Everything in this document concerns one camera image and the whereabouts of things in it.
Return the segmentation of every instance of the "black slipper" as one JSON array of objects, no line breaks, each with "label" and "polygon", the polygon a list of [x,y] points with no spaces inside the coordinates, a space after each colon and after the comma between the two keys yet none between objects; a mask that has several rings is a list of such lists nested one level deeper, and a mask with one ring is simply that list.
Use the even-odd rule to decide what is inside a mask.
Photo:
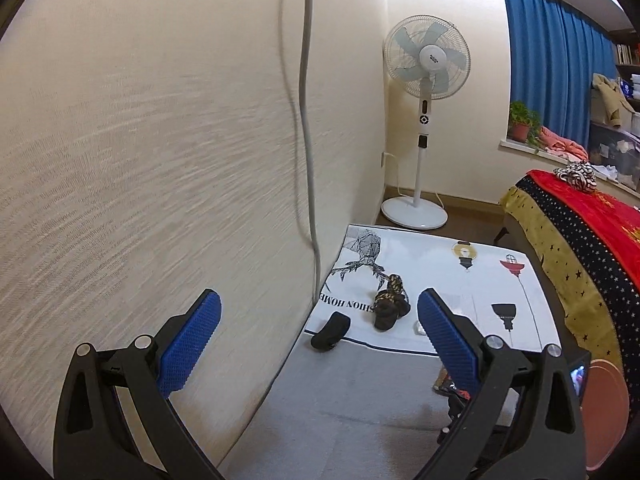
[{"label": "black slipper", "polygon": [[390,274],[386,291],[391,292],[394,295],[394,303],[398,307],[398,316],[406,316],[411,310],[411,305],[406,300],[406,293],[404,291],[404,285],[402,284],[402,278],[397,274]]},{"label": "black slipper", "polygon": [[404,298],[404,294],[396,294],[394,296],[394,303],[396,304],[396,307],[398,307],[398,316],[399,317],[406,316],[409,313],[409,311],[411,310],[411,305]]},{"label": "black slipper", "polygon": [[386,332],[398,320],[398,307],[393,301],[394,294],[388,290],[382,290],[376,296],[376,301],[373,304],[373,313],[376,315],[376,320],[373,322],[373,326],[382,332]]},{"label": "black slipper", "polygon": [[311,346],[316,350],[331,350],[346,335],[350,326],[351,318],[349,316],[334,312],[322,330],[311,338]]}]

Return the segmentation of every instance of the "potted plant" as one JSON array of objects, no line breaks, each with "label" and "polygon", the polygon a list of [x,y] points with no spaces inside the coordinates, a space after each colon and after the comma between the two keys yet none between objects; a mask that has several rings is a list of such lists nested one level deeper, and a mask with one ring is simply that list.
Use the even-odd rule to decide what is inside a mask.
[{"label": "potted plant", "polygon": [[518,142],[540,146],[540,114],[530,111],[522,101],[509,106],[509,136]]}]

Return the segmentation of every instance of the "terracotta pot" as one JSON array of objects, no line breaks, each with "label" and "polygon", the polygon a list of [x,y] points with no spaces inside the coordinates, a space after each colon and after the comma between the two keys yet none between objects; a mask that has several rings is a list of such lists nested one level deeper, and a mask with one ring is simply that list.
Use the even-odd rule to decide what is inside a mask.
[{"label": "terracotta pot", "polygon": [[511,127],[511,139],[527,142],[527,135],[529,135],[529,126],[526,124],[514,124]]}]

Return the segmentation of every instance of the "clothes pile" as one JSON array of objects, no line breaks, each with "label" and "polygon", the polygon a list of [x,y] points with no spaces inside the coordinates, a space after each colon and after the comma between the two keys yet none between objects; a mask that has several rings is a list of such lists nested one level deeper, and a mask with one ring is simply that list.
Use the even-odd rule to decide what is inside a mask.
[{"label": "clothes pile", "polygon": [[572,162],[565,168],[555,168],[554,174],[578,191],[585,193],[596,191],[596,177],[588,162]]},{"label": "clothes pile", "polygon": [[622,126],[622,116],[620,110],[624,108],[629,113],[635,110],[626,100],[620,89],[620,85],[615,81],[604,77],[602,74],[593,74],[592,86],[602,95],[602,101],[607,113],[607,119],[612,126]]},{"label": "clothes pile", "polygon": [[540,128],[540,136],[538,139],[545,147],[547,153],[561,156],[569,162],[589,160],[587,150],[585,150],[580,144],[574,140],[560,137],[546,126],[542,126],[542,128]]},{"label": "clothes pile", "polygon": [[615,166],[597,166],[595,164],[592,165],[593,169],[598,173],[605,175],[607,178],[611,180],[616,180],[618,178],[618,169]]}]

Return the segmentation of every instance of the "blue curtain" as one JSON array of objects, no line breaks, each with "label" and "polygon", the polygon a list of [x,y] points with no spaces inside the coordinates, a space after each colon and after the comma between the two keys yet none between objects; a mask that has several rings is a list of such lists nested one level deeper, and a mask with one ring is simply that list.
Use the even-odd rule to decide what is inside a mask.
[{"label": "blue curtain", "polygon": [[511,38],[511,101],[587,147],[593,73],[616,77],[612,43],[561,0],[505,0]]}]

